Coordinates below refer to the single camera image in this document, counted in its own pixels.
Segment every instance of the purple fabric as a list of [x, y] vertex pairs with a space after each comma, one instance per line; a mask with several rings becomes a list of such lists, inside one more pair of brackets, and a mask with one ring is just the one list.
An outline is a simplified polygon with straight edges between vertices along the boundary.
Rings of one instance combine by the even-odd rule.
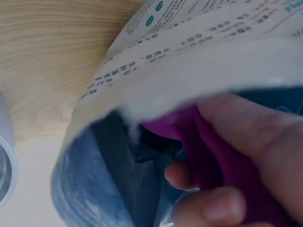
[[226, 143], [202, 118], [196, 107], [170, 113], [144, 127], [163, 137], [180, 140], [201, 190], [234, 186], [244, 194], [244, 223], [269, 222], [290, 227], [291, 219], [264, 187], [256, 167]]

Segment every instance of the wooden surface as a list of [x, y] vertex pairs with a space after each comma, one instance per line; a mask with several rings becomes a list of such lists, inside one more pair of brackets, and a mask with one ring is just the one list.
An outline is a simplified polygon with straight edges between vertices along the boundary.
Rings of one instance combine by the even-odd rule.
[[51, 204], [49, 175], [73, 107], [142, 2], [0, 1], [0, 90], [9, 105], [20, 168], [0, 226], [50, 224], [51, 208], [44, 207]]

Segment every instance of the finger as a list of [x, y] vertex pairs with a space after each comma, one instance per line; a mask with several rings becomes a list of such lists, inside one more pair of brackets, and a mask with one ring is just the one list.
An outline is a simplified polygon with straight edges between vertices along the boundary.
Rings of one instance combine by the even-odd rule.
[[217, 133], [257, 163], [289, 128], [303, 122], [300, 116], [275, 111], [234, 94], [207, 99], [198, 109]]
[[303, 118], [232, 94], [198, 108], [223, 139], [255, 162], [267, 188], [303, 222]]
[[184, 190], [191, 191], [198, 189], [198, 186], [189, 170], [188, 163], [184, 160], [177, 160], [170, 164], [165, 169], [165, 178], [171, 186]]
[[176, 227], [223, 227], [240, 224], [245, 216], [243, 195], [231, 187], [193, 193], [175, 206]]

